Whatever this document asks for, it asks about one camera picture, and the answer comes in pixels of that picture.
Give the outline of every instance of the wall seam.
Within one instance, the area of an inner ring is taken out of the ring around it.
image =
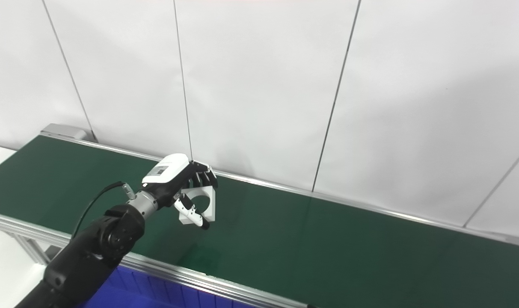
[[[506,178],[512,173],[512,170],[514,170],[514,168],[516,168],[516,166],[518,165],[519,163],[519,156],[518,158],[514,161],[514,163],[510,166],[510,168],[508,168],[508,170],[506,171],[506,173],[504,173],[504,175],[501,177],[501,179],[497,182],[497,184],[495,184],[495,186],[490,190],[490,192],[488,193],[488,195],[486,195],[486,197],[484,198],[484,200],[482,200],[482,202],[480,203],[480,205],[478,205],[478,207],[474,210],[474,212],[472,212],[472,214],[469,216],[469,218],[466,220],[466,222],[463,224],[463,228],[466,228],[468,226],[468,224],[472,221],[472,219],[476,216],[476,214],[478,214],[478,212],[484,207],[484,205],[486,205],[487,201],[490,199],[490,197],[495,193],[495,191],[500,187],[500,185],[504,182],[504,180],[506,180]]]
[[[185,117],[187,118],[187,136],[189,137],[189,152],[191,152],[191,159],[193,159],[193,146],[191,144],[191,126],[189,125],[189,110],[187,109],[187,92],[185,91],[185,76],[183,76],[183,59],[181,58],[181,43],[179,42],[179,24],[178,24],[178,13],[175,7],[175,0],[172,0],[174,4],[174,17],[175,17],[175,33],[178,38],[178,51],[179,51],[179,68],[181,69],[181,86],[183,86],[183,101],[185,102]]]
[[[92,133],[92,137],[94,140],[98,140],[95,136],[94,130],[92,128],[92,124],[90,123],[90,119],[88,117],[88,114],[86,113],[85,105],[83,104],[83,100],[81,99],[81,94],[79,93],[79,90],[77,89],[77,84],[75,83],[75,78],[73,78],[73,73],[71,72],[71,68],[69,68],[69,63],[67,62],[67,58],[65,57],[65,53],[62,48],[62,43],[59,40],[58,33],[56,32],[56,28],[54,28],[54,22],[52,21],[52,17],[50,17],[50,12],[48,11],[48,8],[46,7],[46,2],[44,0],[42,1],[42,5],[44,6],[44,11],[46,11],[46,16],[48,16],[48,21],[50,22],[50,27],[52,27],[52,31],[54,32],[54,37],[56,37],[56,42],[58,43],[58,47],[60,52],[62,53],[62,58],[65,63],[65,66],[67,68],[67,71],[69,72],[69,77],[71,78],[71,82],[73,83],[73,88],[75,88],[75,93],[77,94],[77,98],[79,98],[79,103],[81,104],[81,108],[83,109],[83,113],[85,114],[86,121],[89,125],[90,132]]]
[[[335,103],[337,102],[337,96],[339,94],[339,88],[341,87],[341,80],[343,79],[343,72],[345,71],[345,64],[347,63],[347,56],[349,55],[349,49],[351,47],[351,41],[353,39],[353,33],[355,31],[356,20],[359,16],[360,3],[362,0],[359,0],[356,5],[355,17],[353,20],[353,26],[351,27],[351,33],[349,35],[349,41],[347,42],[347,50],[345,51],[345,57],[343,58],[343,66],[341,67],[341,73],[339,74],[339,80],[337,82],[337,88],[335,89],[335,97],[333,99],[332,110],[330,111],[328,126],[326,127],[326,134],[324,135],[324,141],[322,142],[322,149],[320,150],[320,158],[318,159],[318,165],[316,166],[316,173],[314,174],[314,181],[312,182],[312,189],[314,191],[314,187],[316,186],[316,179],[318,178],[318,171],[320,170],[320,163],[322,162],[322,155],[324,154],[324,148],[326,147],[326,140],[328,139],[328,131],[329,127],[332,124],[333,111],[335,109]]]

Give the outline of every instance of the robot finger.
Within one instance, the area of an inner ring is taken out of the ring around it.
[[[216,177],[216,174],[210,170],[209,172],[206,172],[206,176],[208,177],[208,180],[210,180],[210,185],[215,189],[218,188],[218,178]]]
[[[210,166],[208,164],[203,164],[201,162],[197,162],[196,160],[193,160],[193,165],[195,165],[197,172],[208,172],[210,171]]]
[[[202,185],[203,187],[208,187],[212,184],[210,184],[210,179],[208,179],[208,176],[203,173],[203,172],[199,172],[199,178],[200,178],[200,181],[202,182]]]
[[[199,178],[199,175],[198,174],[193,174],[193,177],[191,178],[191,180],[193,181],[193,187],[201,187],[201,183],[200,183],[200,178]]]

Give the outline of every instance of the metal frame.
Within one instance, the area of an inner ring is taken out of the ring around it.
[[[95,142],[88,142],[85,140],[79,140],[70,138],[67,136],[62,136],[59,134],[49,133],[48,131],[42,131],[40,133],[42,136],[48,136],[54,139],[60,139],[66,142],[73,142],[75,144],[80,144],[83,146],[90,146],[92,148],[100,148],[102,150],[112,151],[120,154],[126,154],[130,156],[135,156],[138,158],[144,158],[146,160],[160,161],[161,157],[151,156],[147,154],[141,154],[138,152],[133,152],[129,150],[124,150],[121,148],[114,148],[107,145],[97,144]],[[387,210],[384,208],[376,207],[374,205],[370,205],[367,203],[361,203],[357,201],[351,201],[347,199],[342,199],[338,197],[333,197],[331,195],[324,195],[322,193],[316,193],[311,191],[306,191],[303,189],[297,189],[295,187],[287,187],[285,185],[269,183],[266,181],[261,181],[257,179],[248,178],[242,175],[236,175],[224,171],[215,170],[216,175],[221,177],[226,177],[238,181],[243,181],[246,183],[250,183],[253,185],[259,185],[262,187],[269,187],[272,189],[278,189],[281,191],[286,191],[289,193],[296,193],[298,195],[305,195],[307,197],[318,198],[326,201],[333,201],[335,203],[340,203],[343,205],[348,205],[356,208],[361,208],[365,210],[370,210],[372,212],[377,212],[385,215],[390,215],[402,219],[407,219],[412,222],[418,222],[421,224],[426,224],[429,226],[435,226],[438,228],[445,228],[457,232],[462,232],[464,234],[471,234],[473,236],[480,236],[484,238],[488,238],[491,240],[498,240],[500,242],[511,243],[519,246],[519,237],[508,236],[505,234],[495,234],[491,232],[481,232],[476,230],[470,230],[466,228],[462,228],[461,226],[445,224],[443,222],[434,222],[429,219],[420,218],[414,215],[408,215],[392,210]],[[59,232],[56,230],[52,230],[49,228],[45,228],[43,226],[31,224],[30,222],[23,222],[18,219],[10,218],[5,215],[0,215],[0,230],[4,230],[5,232],[9,232],[11,234],[16,234],[16,236],[21,236],[26,239],[24,242],[29,243],[28,240],[35,239],[41,240],[48,244],[57,247],[65,247],[66,244],[69,243],[70,235],[64,232]],[[124,257],[121,265],[125,267],[129,267],[134,270],[142,271],[148,273],[150,275],[155,275],[162,279],[167,279],[171,281],[175,281],[177,283],[181,283],[183,285],[187,285],[189,287],[193,287],[205,292],[209,292],[212,294],[216,294],[218,296],[223,296],[232,300],[237,300],[240,302],[244,302],[249,305],[253,305],[259,308],[306,308],[307,305],[296,302],[294,300],[290,300],[287,298],[283,298],[281,296],[276,296],[275,294],[263,292],[261,290],[257,290],[254,288],[246,287],[244,285],[240,285],[234,282],[229,282],[224,279],[215,278],[212,276],[208,276],[204,273],[200,273],[197,271],[192,271],[191,269],[186,269],[184,267],[176,267],[174,265],[169,265],[166,263],[162,263],[160,261],[155,261],[153,259],[144,257],[142,255],[129,253]]]
[[[20,234],[7,232],[9,236],[12,236],[18,244],[25,250],[25,252],[31,257],[31,259],[40,265],[48,265],[50,263],[50,258],[46,255],[46,253],[42,250],[42,248],[37,244],[36,240],[31,238],[21,236]]]
[[[1,214],[0,230],[11,234],[15,238],[23,239],[23,242],[25,243],[29,243],[27,241],[29,238],[34,238],[60,248],[65,247],[71,238],[70,234],[45,228],[30,222],[24,222],[23,220]],[[275,294],[212,277],[201,272],[193,271],[192,269],[186,269],[185,267],[177,267],[175,265],[162,263],[135,253],[129,253],[126,255],[124,259],[122,259],[121,265],[150,275],[155,275],[161,279],[167,279],[198,290],[209,292],[217,296],[223,296],[231,300],[244,302],[245,304],[258,308],[307,307],[306,304],[283,298]]]

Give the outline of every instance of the label on robot hand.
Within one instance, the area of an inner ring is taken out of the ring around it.
[[[152,168],[151,171],[146,175],[146,177],[155,177],[156,175],[161,175],[164,170],[168,169],[169,166],[156,166]]]

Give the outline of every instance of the robotic hand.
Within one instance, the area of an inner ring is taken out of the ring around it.
[[[152,168],[143,178],[142,183],[143,188],[138,193],[138,197],[141,193],[146,198],[155,198],[158,200],[159,208],[170,207],[173,204],[183,216],[189,218],[195,225],[204,230],[209,228],[210,223],[196,212],[193,201],[185,193],[179,193],[180,189],[189,188],[191,184],[193,187],[212,186],[216,189],[218,180],[209,165],[196,160],[189,162],[185,154],[172,154],[166,156]]]
[[[163,207],[175,208],[207,229],[183,188],[212,186],[216,175],[207,164],[185,154],[166,156],[143,178],[138,193],[124,185],[130,200],[115,205],[79,232],[46,266],[39,284],[16,308],[72,308],[89,300],[145,231],[145,220]]]

